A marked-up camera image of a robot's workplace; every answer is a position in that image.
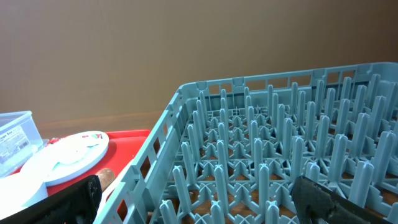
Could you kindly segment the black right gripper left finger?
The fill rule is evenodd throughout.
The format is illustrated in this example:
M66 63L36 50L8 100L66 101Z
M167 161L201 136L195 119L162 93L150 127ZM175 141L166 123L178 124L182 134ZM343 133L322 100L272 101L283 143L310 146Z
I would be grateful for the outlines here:
M100 178L89 175L1 220L2 224L93 223L102 199Z

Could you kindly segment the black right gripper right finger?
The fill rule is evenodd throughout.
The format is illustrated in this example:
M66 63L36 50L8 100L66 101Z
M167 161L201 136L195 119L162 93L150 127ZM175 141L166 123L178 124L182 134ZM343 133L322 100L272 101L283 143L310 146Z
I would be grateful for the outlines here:
M301 224L389 223L305 176L295 179L291 196Z

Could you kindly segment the brown wooden stick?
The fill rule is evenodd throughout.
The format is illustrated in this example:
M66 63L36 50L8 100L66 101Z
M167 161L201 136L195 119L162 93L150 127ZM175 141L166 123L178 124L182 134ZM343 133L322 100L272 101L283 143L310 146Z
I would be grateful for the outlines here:
M96 175L99 178L102 192L104 192L116 179L114 171L109 168L99 170Z

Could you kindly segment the light blue plate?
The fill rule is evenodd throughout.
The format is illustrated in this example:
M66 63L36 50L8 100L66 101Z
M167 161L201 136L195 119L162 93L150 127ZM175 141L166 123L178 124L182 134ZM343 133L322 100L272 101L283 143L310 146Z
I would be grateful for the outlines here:
M38 174L47 187L72 180L93 168L108 151L109 136L85 131L61 138L35 153L20 169Z

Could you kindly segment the pale green bowl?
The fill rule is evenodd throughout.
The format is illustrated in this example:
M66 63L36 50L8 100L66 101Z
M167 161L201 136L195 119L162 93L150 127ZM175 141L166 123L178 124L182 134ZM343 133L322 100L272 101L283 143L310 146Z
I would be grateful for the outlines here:
M1 219L48 197L43 177L24 172L1 177Z

